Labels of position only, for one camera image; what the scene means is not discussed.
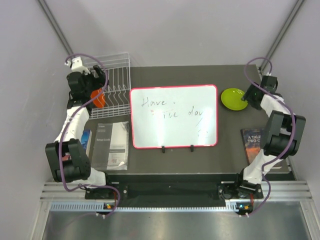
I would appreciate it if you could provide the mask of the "orange plate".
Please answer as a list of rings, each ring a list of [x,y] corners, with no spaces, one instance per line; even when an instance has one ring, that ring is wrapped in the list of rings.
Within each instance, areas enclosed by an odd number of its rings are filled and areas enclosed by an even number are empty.
[[[91,95],[90,95],[91,99],[93,100],[93,104],[95,107],[97,108],[104,108],[106,105],[106,101],[105,101],[105,93],[102,90],[102,88],[94,90]]]

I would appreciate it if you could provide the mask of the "lime green plate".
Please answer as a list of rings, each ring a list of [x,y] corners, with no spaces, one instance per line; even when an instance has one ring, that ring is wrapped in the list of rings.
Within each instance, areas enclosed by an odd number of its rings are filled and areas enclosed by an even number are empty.
[[[242,100],[245,92],[239,88],[227,88],[220,95],[221,103],[229,110],[242,111],[249,104],[246,100]]]

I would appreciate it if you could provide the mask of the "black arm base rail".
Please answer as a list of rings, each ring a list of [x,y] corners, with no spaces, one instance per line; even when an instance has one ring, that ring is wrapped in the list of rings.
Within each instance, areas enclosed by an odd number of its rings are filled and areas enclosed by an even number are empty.
[[[219,201],[262,199],[259,183],[249,183],[238,173],[108,175],[107,184],[124,201],[187,200]]]

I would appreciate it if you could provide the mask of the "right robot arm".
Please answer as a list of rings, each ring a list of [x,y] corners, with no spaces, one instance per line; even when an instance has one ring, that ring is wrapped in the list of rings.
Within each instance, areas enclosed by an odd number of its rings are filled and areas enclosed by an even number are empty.
[[[233,185],[233,192],[239,198],[255,194],[263,177],[282,160],[294,156],[300,146],[306,125],[306,118],[296,115],[286,106],[276,90],[278,80],[264,75],[261,83],[250,85],[243,96],[250,106],[264,110],[268,121],[260,139],[260,151],[252,163],[244,168]]]

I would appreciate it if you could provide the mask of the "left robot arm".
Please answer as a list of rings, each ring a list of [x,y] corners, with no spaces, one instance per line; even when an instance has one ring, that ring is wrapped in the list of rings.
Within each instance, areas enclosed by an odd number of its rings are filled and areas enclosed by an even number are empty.
[[[97,194],[106,199],[113,194],[114,187],[107,182],[105,173],[91,167],[81,144],[85,125],[94,107],[90,102],[92,92],[102,89],[108,83],[108,76],[98,65],[94,65],[93,69],[97,76],[85,67],[67,75],[70,88],[67,117],[58,137],[45,146],[45,154],[54,181],[74,182],[91,188],[96,186]]]

